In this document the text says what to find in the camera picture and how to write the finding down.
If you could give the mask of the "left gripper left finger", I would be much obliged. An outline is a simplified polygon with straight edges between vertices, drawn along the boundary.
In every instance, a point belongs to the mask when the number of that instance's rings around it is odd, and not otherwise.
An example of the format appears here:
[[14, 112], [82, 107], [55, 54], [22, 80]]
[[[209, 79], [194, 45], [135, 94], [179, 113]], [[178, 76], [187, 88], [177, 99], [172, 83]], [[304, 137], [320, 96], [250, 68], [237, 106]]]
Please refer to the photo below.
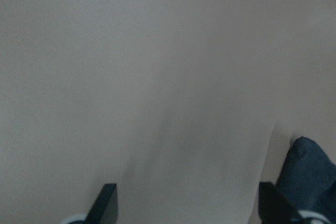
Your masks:
[[84, 223], [117, 223], [118, 192], [116, 184], [104, 184]]

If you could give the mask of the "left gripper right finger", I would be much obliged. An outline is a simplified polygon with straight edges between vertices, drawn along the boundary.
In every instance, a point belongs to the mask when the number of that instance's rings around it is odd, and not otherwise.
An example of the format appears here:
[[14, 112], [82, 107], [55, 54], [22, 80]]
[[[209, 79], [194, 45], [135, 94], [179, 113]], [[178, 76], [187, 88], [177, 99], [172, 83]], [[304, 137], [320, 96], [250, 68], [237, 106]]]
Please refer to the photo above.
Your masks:
[[302, 223], [298, 210], [271, 182], [259, 183], [258, 214], [261, 223]]

